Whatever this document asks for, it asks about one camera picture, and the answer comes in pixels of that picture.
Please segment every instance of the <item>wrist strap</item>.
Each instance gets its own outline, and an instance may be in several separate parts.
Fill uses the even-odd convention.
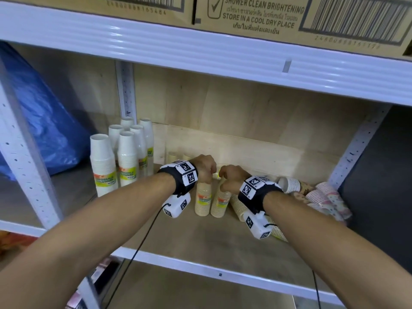
[[[197,181],[196,167],[184,160],[177,160],[171,164],[163,165],[157,173],[165,172],[173,176],[176,182],[176,190],[173,195],[185,195],[189,192]]]
[[[238,198],[252,213],[257,214],[263,210],[263,199],[266,194],[272,191],[283,192],[270,179],[252,176],[243,182]]]

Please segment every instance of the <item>left hand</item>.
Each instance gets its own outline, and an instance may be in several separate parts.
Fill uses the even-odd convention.
[[[212,183],[212,174],[216,172],[216,162],[211,155],[199,155],[190,160],[198,172],[198,182]]]

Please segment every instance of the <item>plastic wrapping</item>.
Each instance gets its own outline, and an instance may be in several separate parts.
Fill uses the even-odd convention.
[[[0,58],[49,174],[76,166],[89,155],[90,134],[66,111],[38,72],[5,42],[0,42]],[[3,156],[0,173],[15,180]]]

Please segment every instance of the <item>checkmark icon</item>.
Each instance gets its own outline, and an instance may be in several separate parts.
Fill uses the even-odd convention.
[[[220,2],[220,0],[218,0],[215,5],[212,4],[212,10],[213,10],[213,12],[214,12],[214,11],[216,10],[216,8],[218,7],[219,2]]]

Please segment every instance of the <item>wire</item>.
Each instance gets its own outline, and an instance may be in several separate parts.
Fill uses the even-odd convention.
[[[319,309],[322,309],[321,300],[320,300],[320,298],[319,298],[318,284],[317,284],[317,282],[316,282],[315,271],[312,270],[312,273],[313,273],[313,280],[315,280],[316,295],[318,296],[318,306],[319,306]]]
[[[147,230],[147,233],[146,233],[145,237],[144,237],[143,240],[141,241],[139,247],[136,249],[136,252],[134,253],[134,255],[133,255],[133,257],[131,258],[131,260],[129,260],[129,263],[128,263],[127,267],[126,267],[126,270],[125,270],[125,271],[123,272],[123,274],[121,275],[120,280],[119,280],[119,282],[117,283],[117,285],[116,285],[116,287],[115,287],[115,290],[113,291],[112,296],[110,297],[109,302],[107,303],[105,309],[107,309],[107,308],[109,307],[109,305],[110,305],[113,297],[114,297],[115,294],[116,294],[117,289],[119,288],[119,285],[120,285],[121,281],[122,281],[123,278],[124,278],[124,275],[126,274],[126,272],[127,272],[127,270],[129,269],[129,267],[130,267],[133,259],[136,257],[138,251],[140,250],[140,248],[142,247],[143,243],[145,242],[147,236],[149,235],[149,232],[150,232],[150,230],[152,229],[153,224],[155,224],[155,221],[156,221],[156,219],[157,219],[157,216],[158,216],[159,213],[163,210],[163,208],[165,208],[166,206],[170,206],[170,204],[169,204],[169,203],[165,204],[165,205],[162,206],[162,208],[160,208],[160,210],[157,212],[156,217],[153,219],[153,222],[152,222],[152,224],[150,225],[149,229]]]

